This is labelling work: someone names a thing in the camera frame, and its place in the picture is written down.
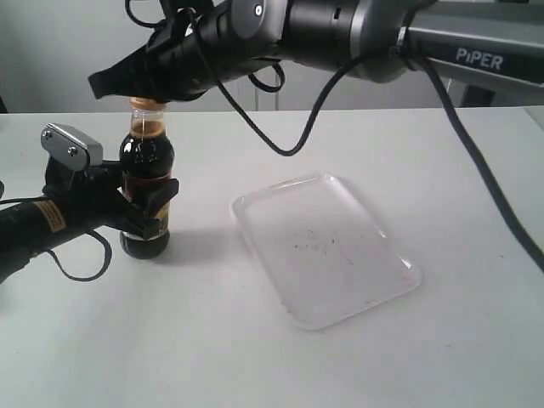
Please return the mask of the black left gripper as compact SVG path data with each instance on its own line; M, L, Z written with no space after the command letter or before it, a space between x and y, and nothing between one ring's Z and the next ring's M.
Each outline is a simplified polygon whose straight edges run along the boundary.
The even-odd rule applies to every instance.
M127 178L127 199L119 191L119 161L72 171L50 159L42 192L59 209L65 227L40 232L41 242L68 242L101 226L149 238L156 221L168 225L170 201L179 192L175 178Z

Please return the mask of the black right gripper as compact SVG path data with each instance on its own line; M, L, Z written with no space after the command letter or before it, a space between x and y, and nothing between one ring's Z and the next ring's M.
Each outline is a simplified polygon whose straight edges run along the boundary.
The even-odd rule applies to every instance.
M146 46L88 78L96 99L127 96L190 101L248 77L275 94L285 84L279 54L286 3L164 3Z

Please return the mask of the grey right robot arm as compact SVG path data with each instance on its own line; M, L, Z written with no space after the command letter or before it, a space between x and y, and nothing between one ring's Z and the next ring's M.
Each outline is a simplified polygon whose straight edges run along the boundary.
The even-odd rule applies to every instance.
M431 65L499 93L542 94L540 4L164 1L148 42L88 81L96 98L185 102L283 60L374 83Z

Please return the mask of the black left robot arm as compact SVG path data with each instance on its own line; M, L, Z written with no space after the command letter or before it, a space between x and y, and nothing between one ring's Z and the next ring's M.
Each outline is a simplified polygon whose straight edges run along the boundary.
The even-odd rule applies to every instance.
M54 249L81 235L102 244L103 265L92 276L63 275L72 281L95 281L109 268L112 258L111 244L96 229L108 226L144 238L154 235L158 222L127 201L119 191L121 184L117 161L72 171L51 159L41 196L1 201L11 205L1 211L1 281L43 253L60 264Z

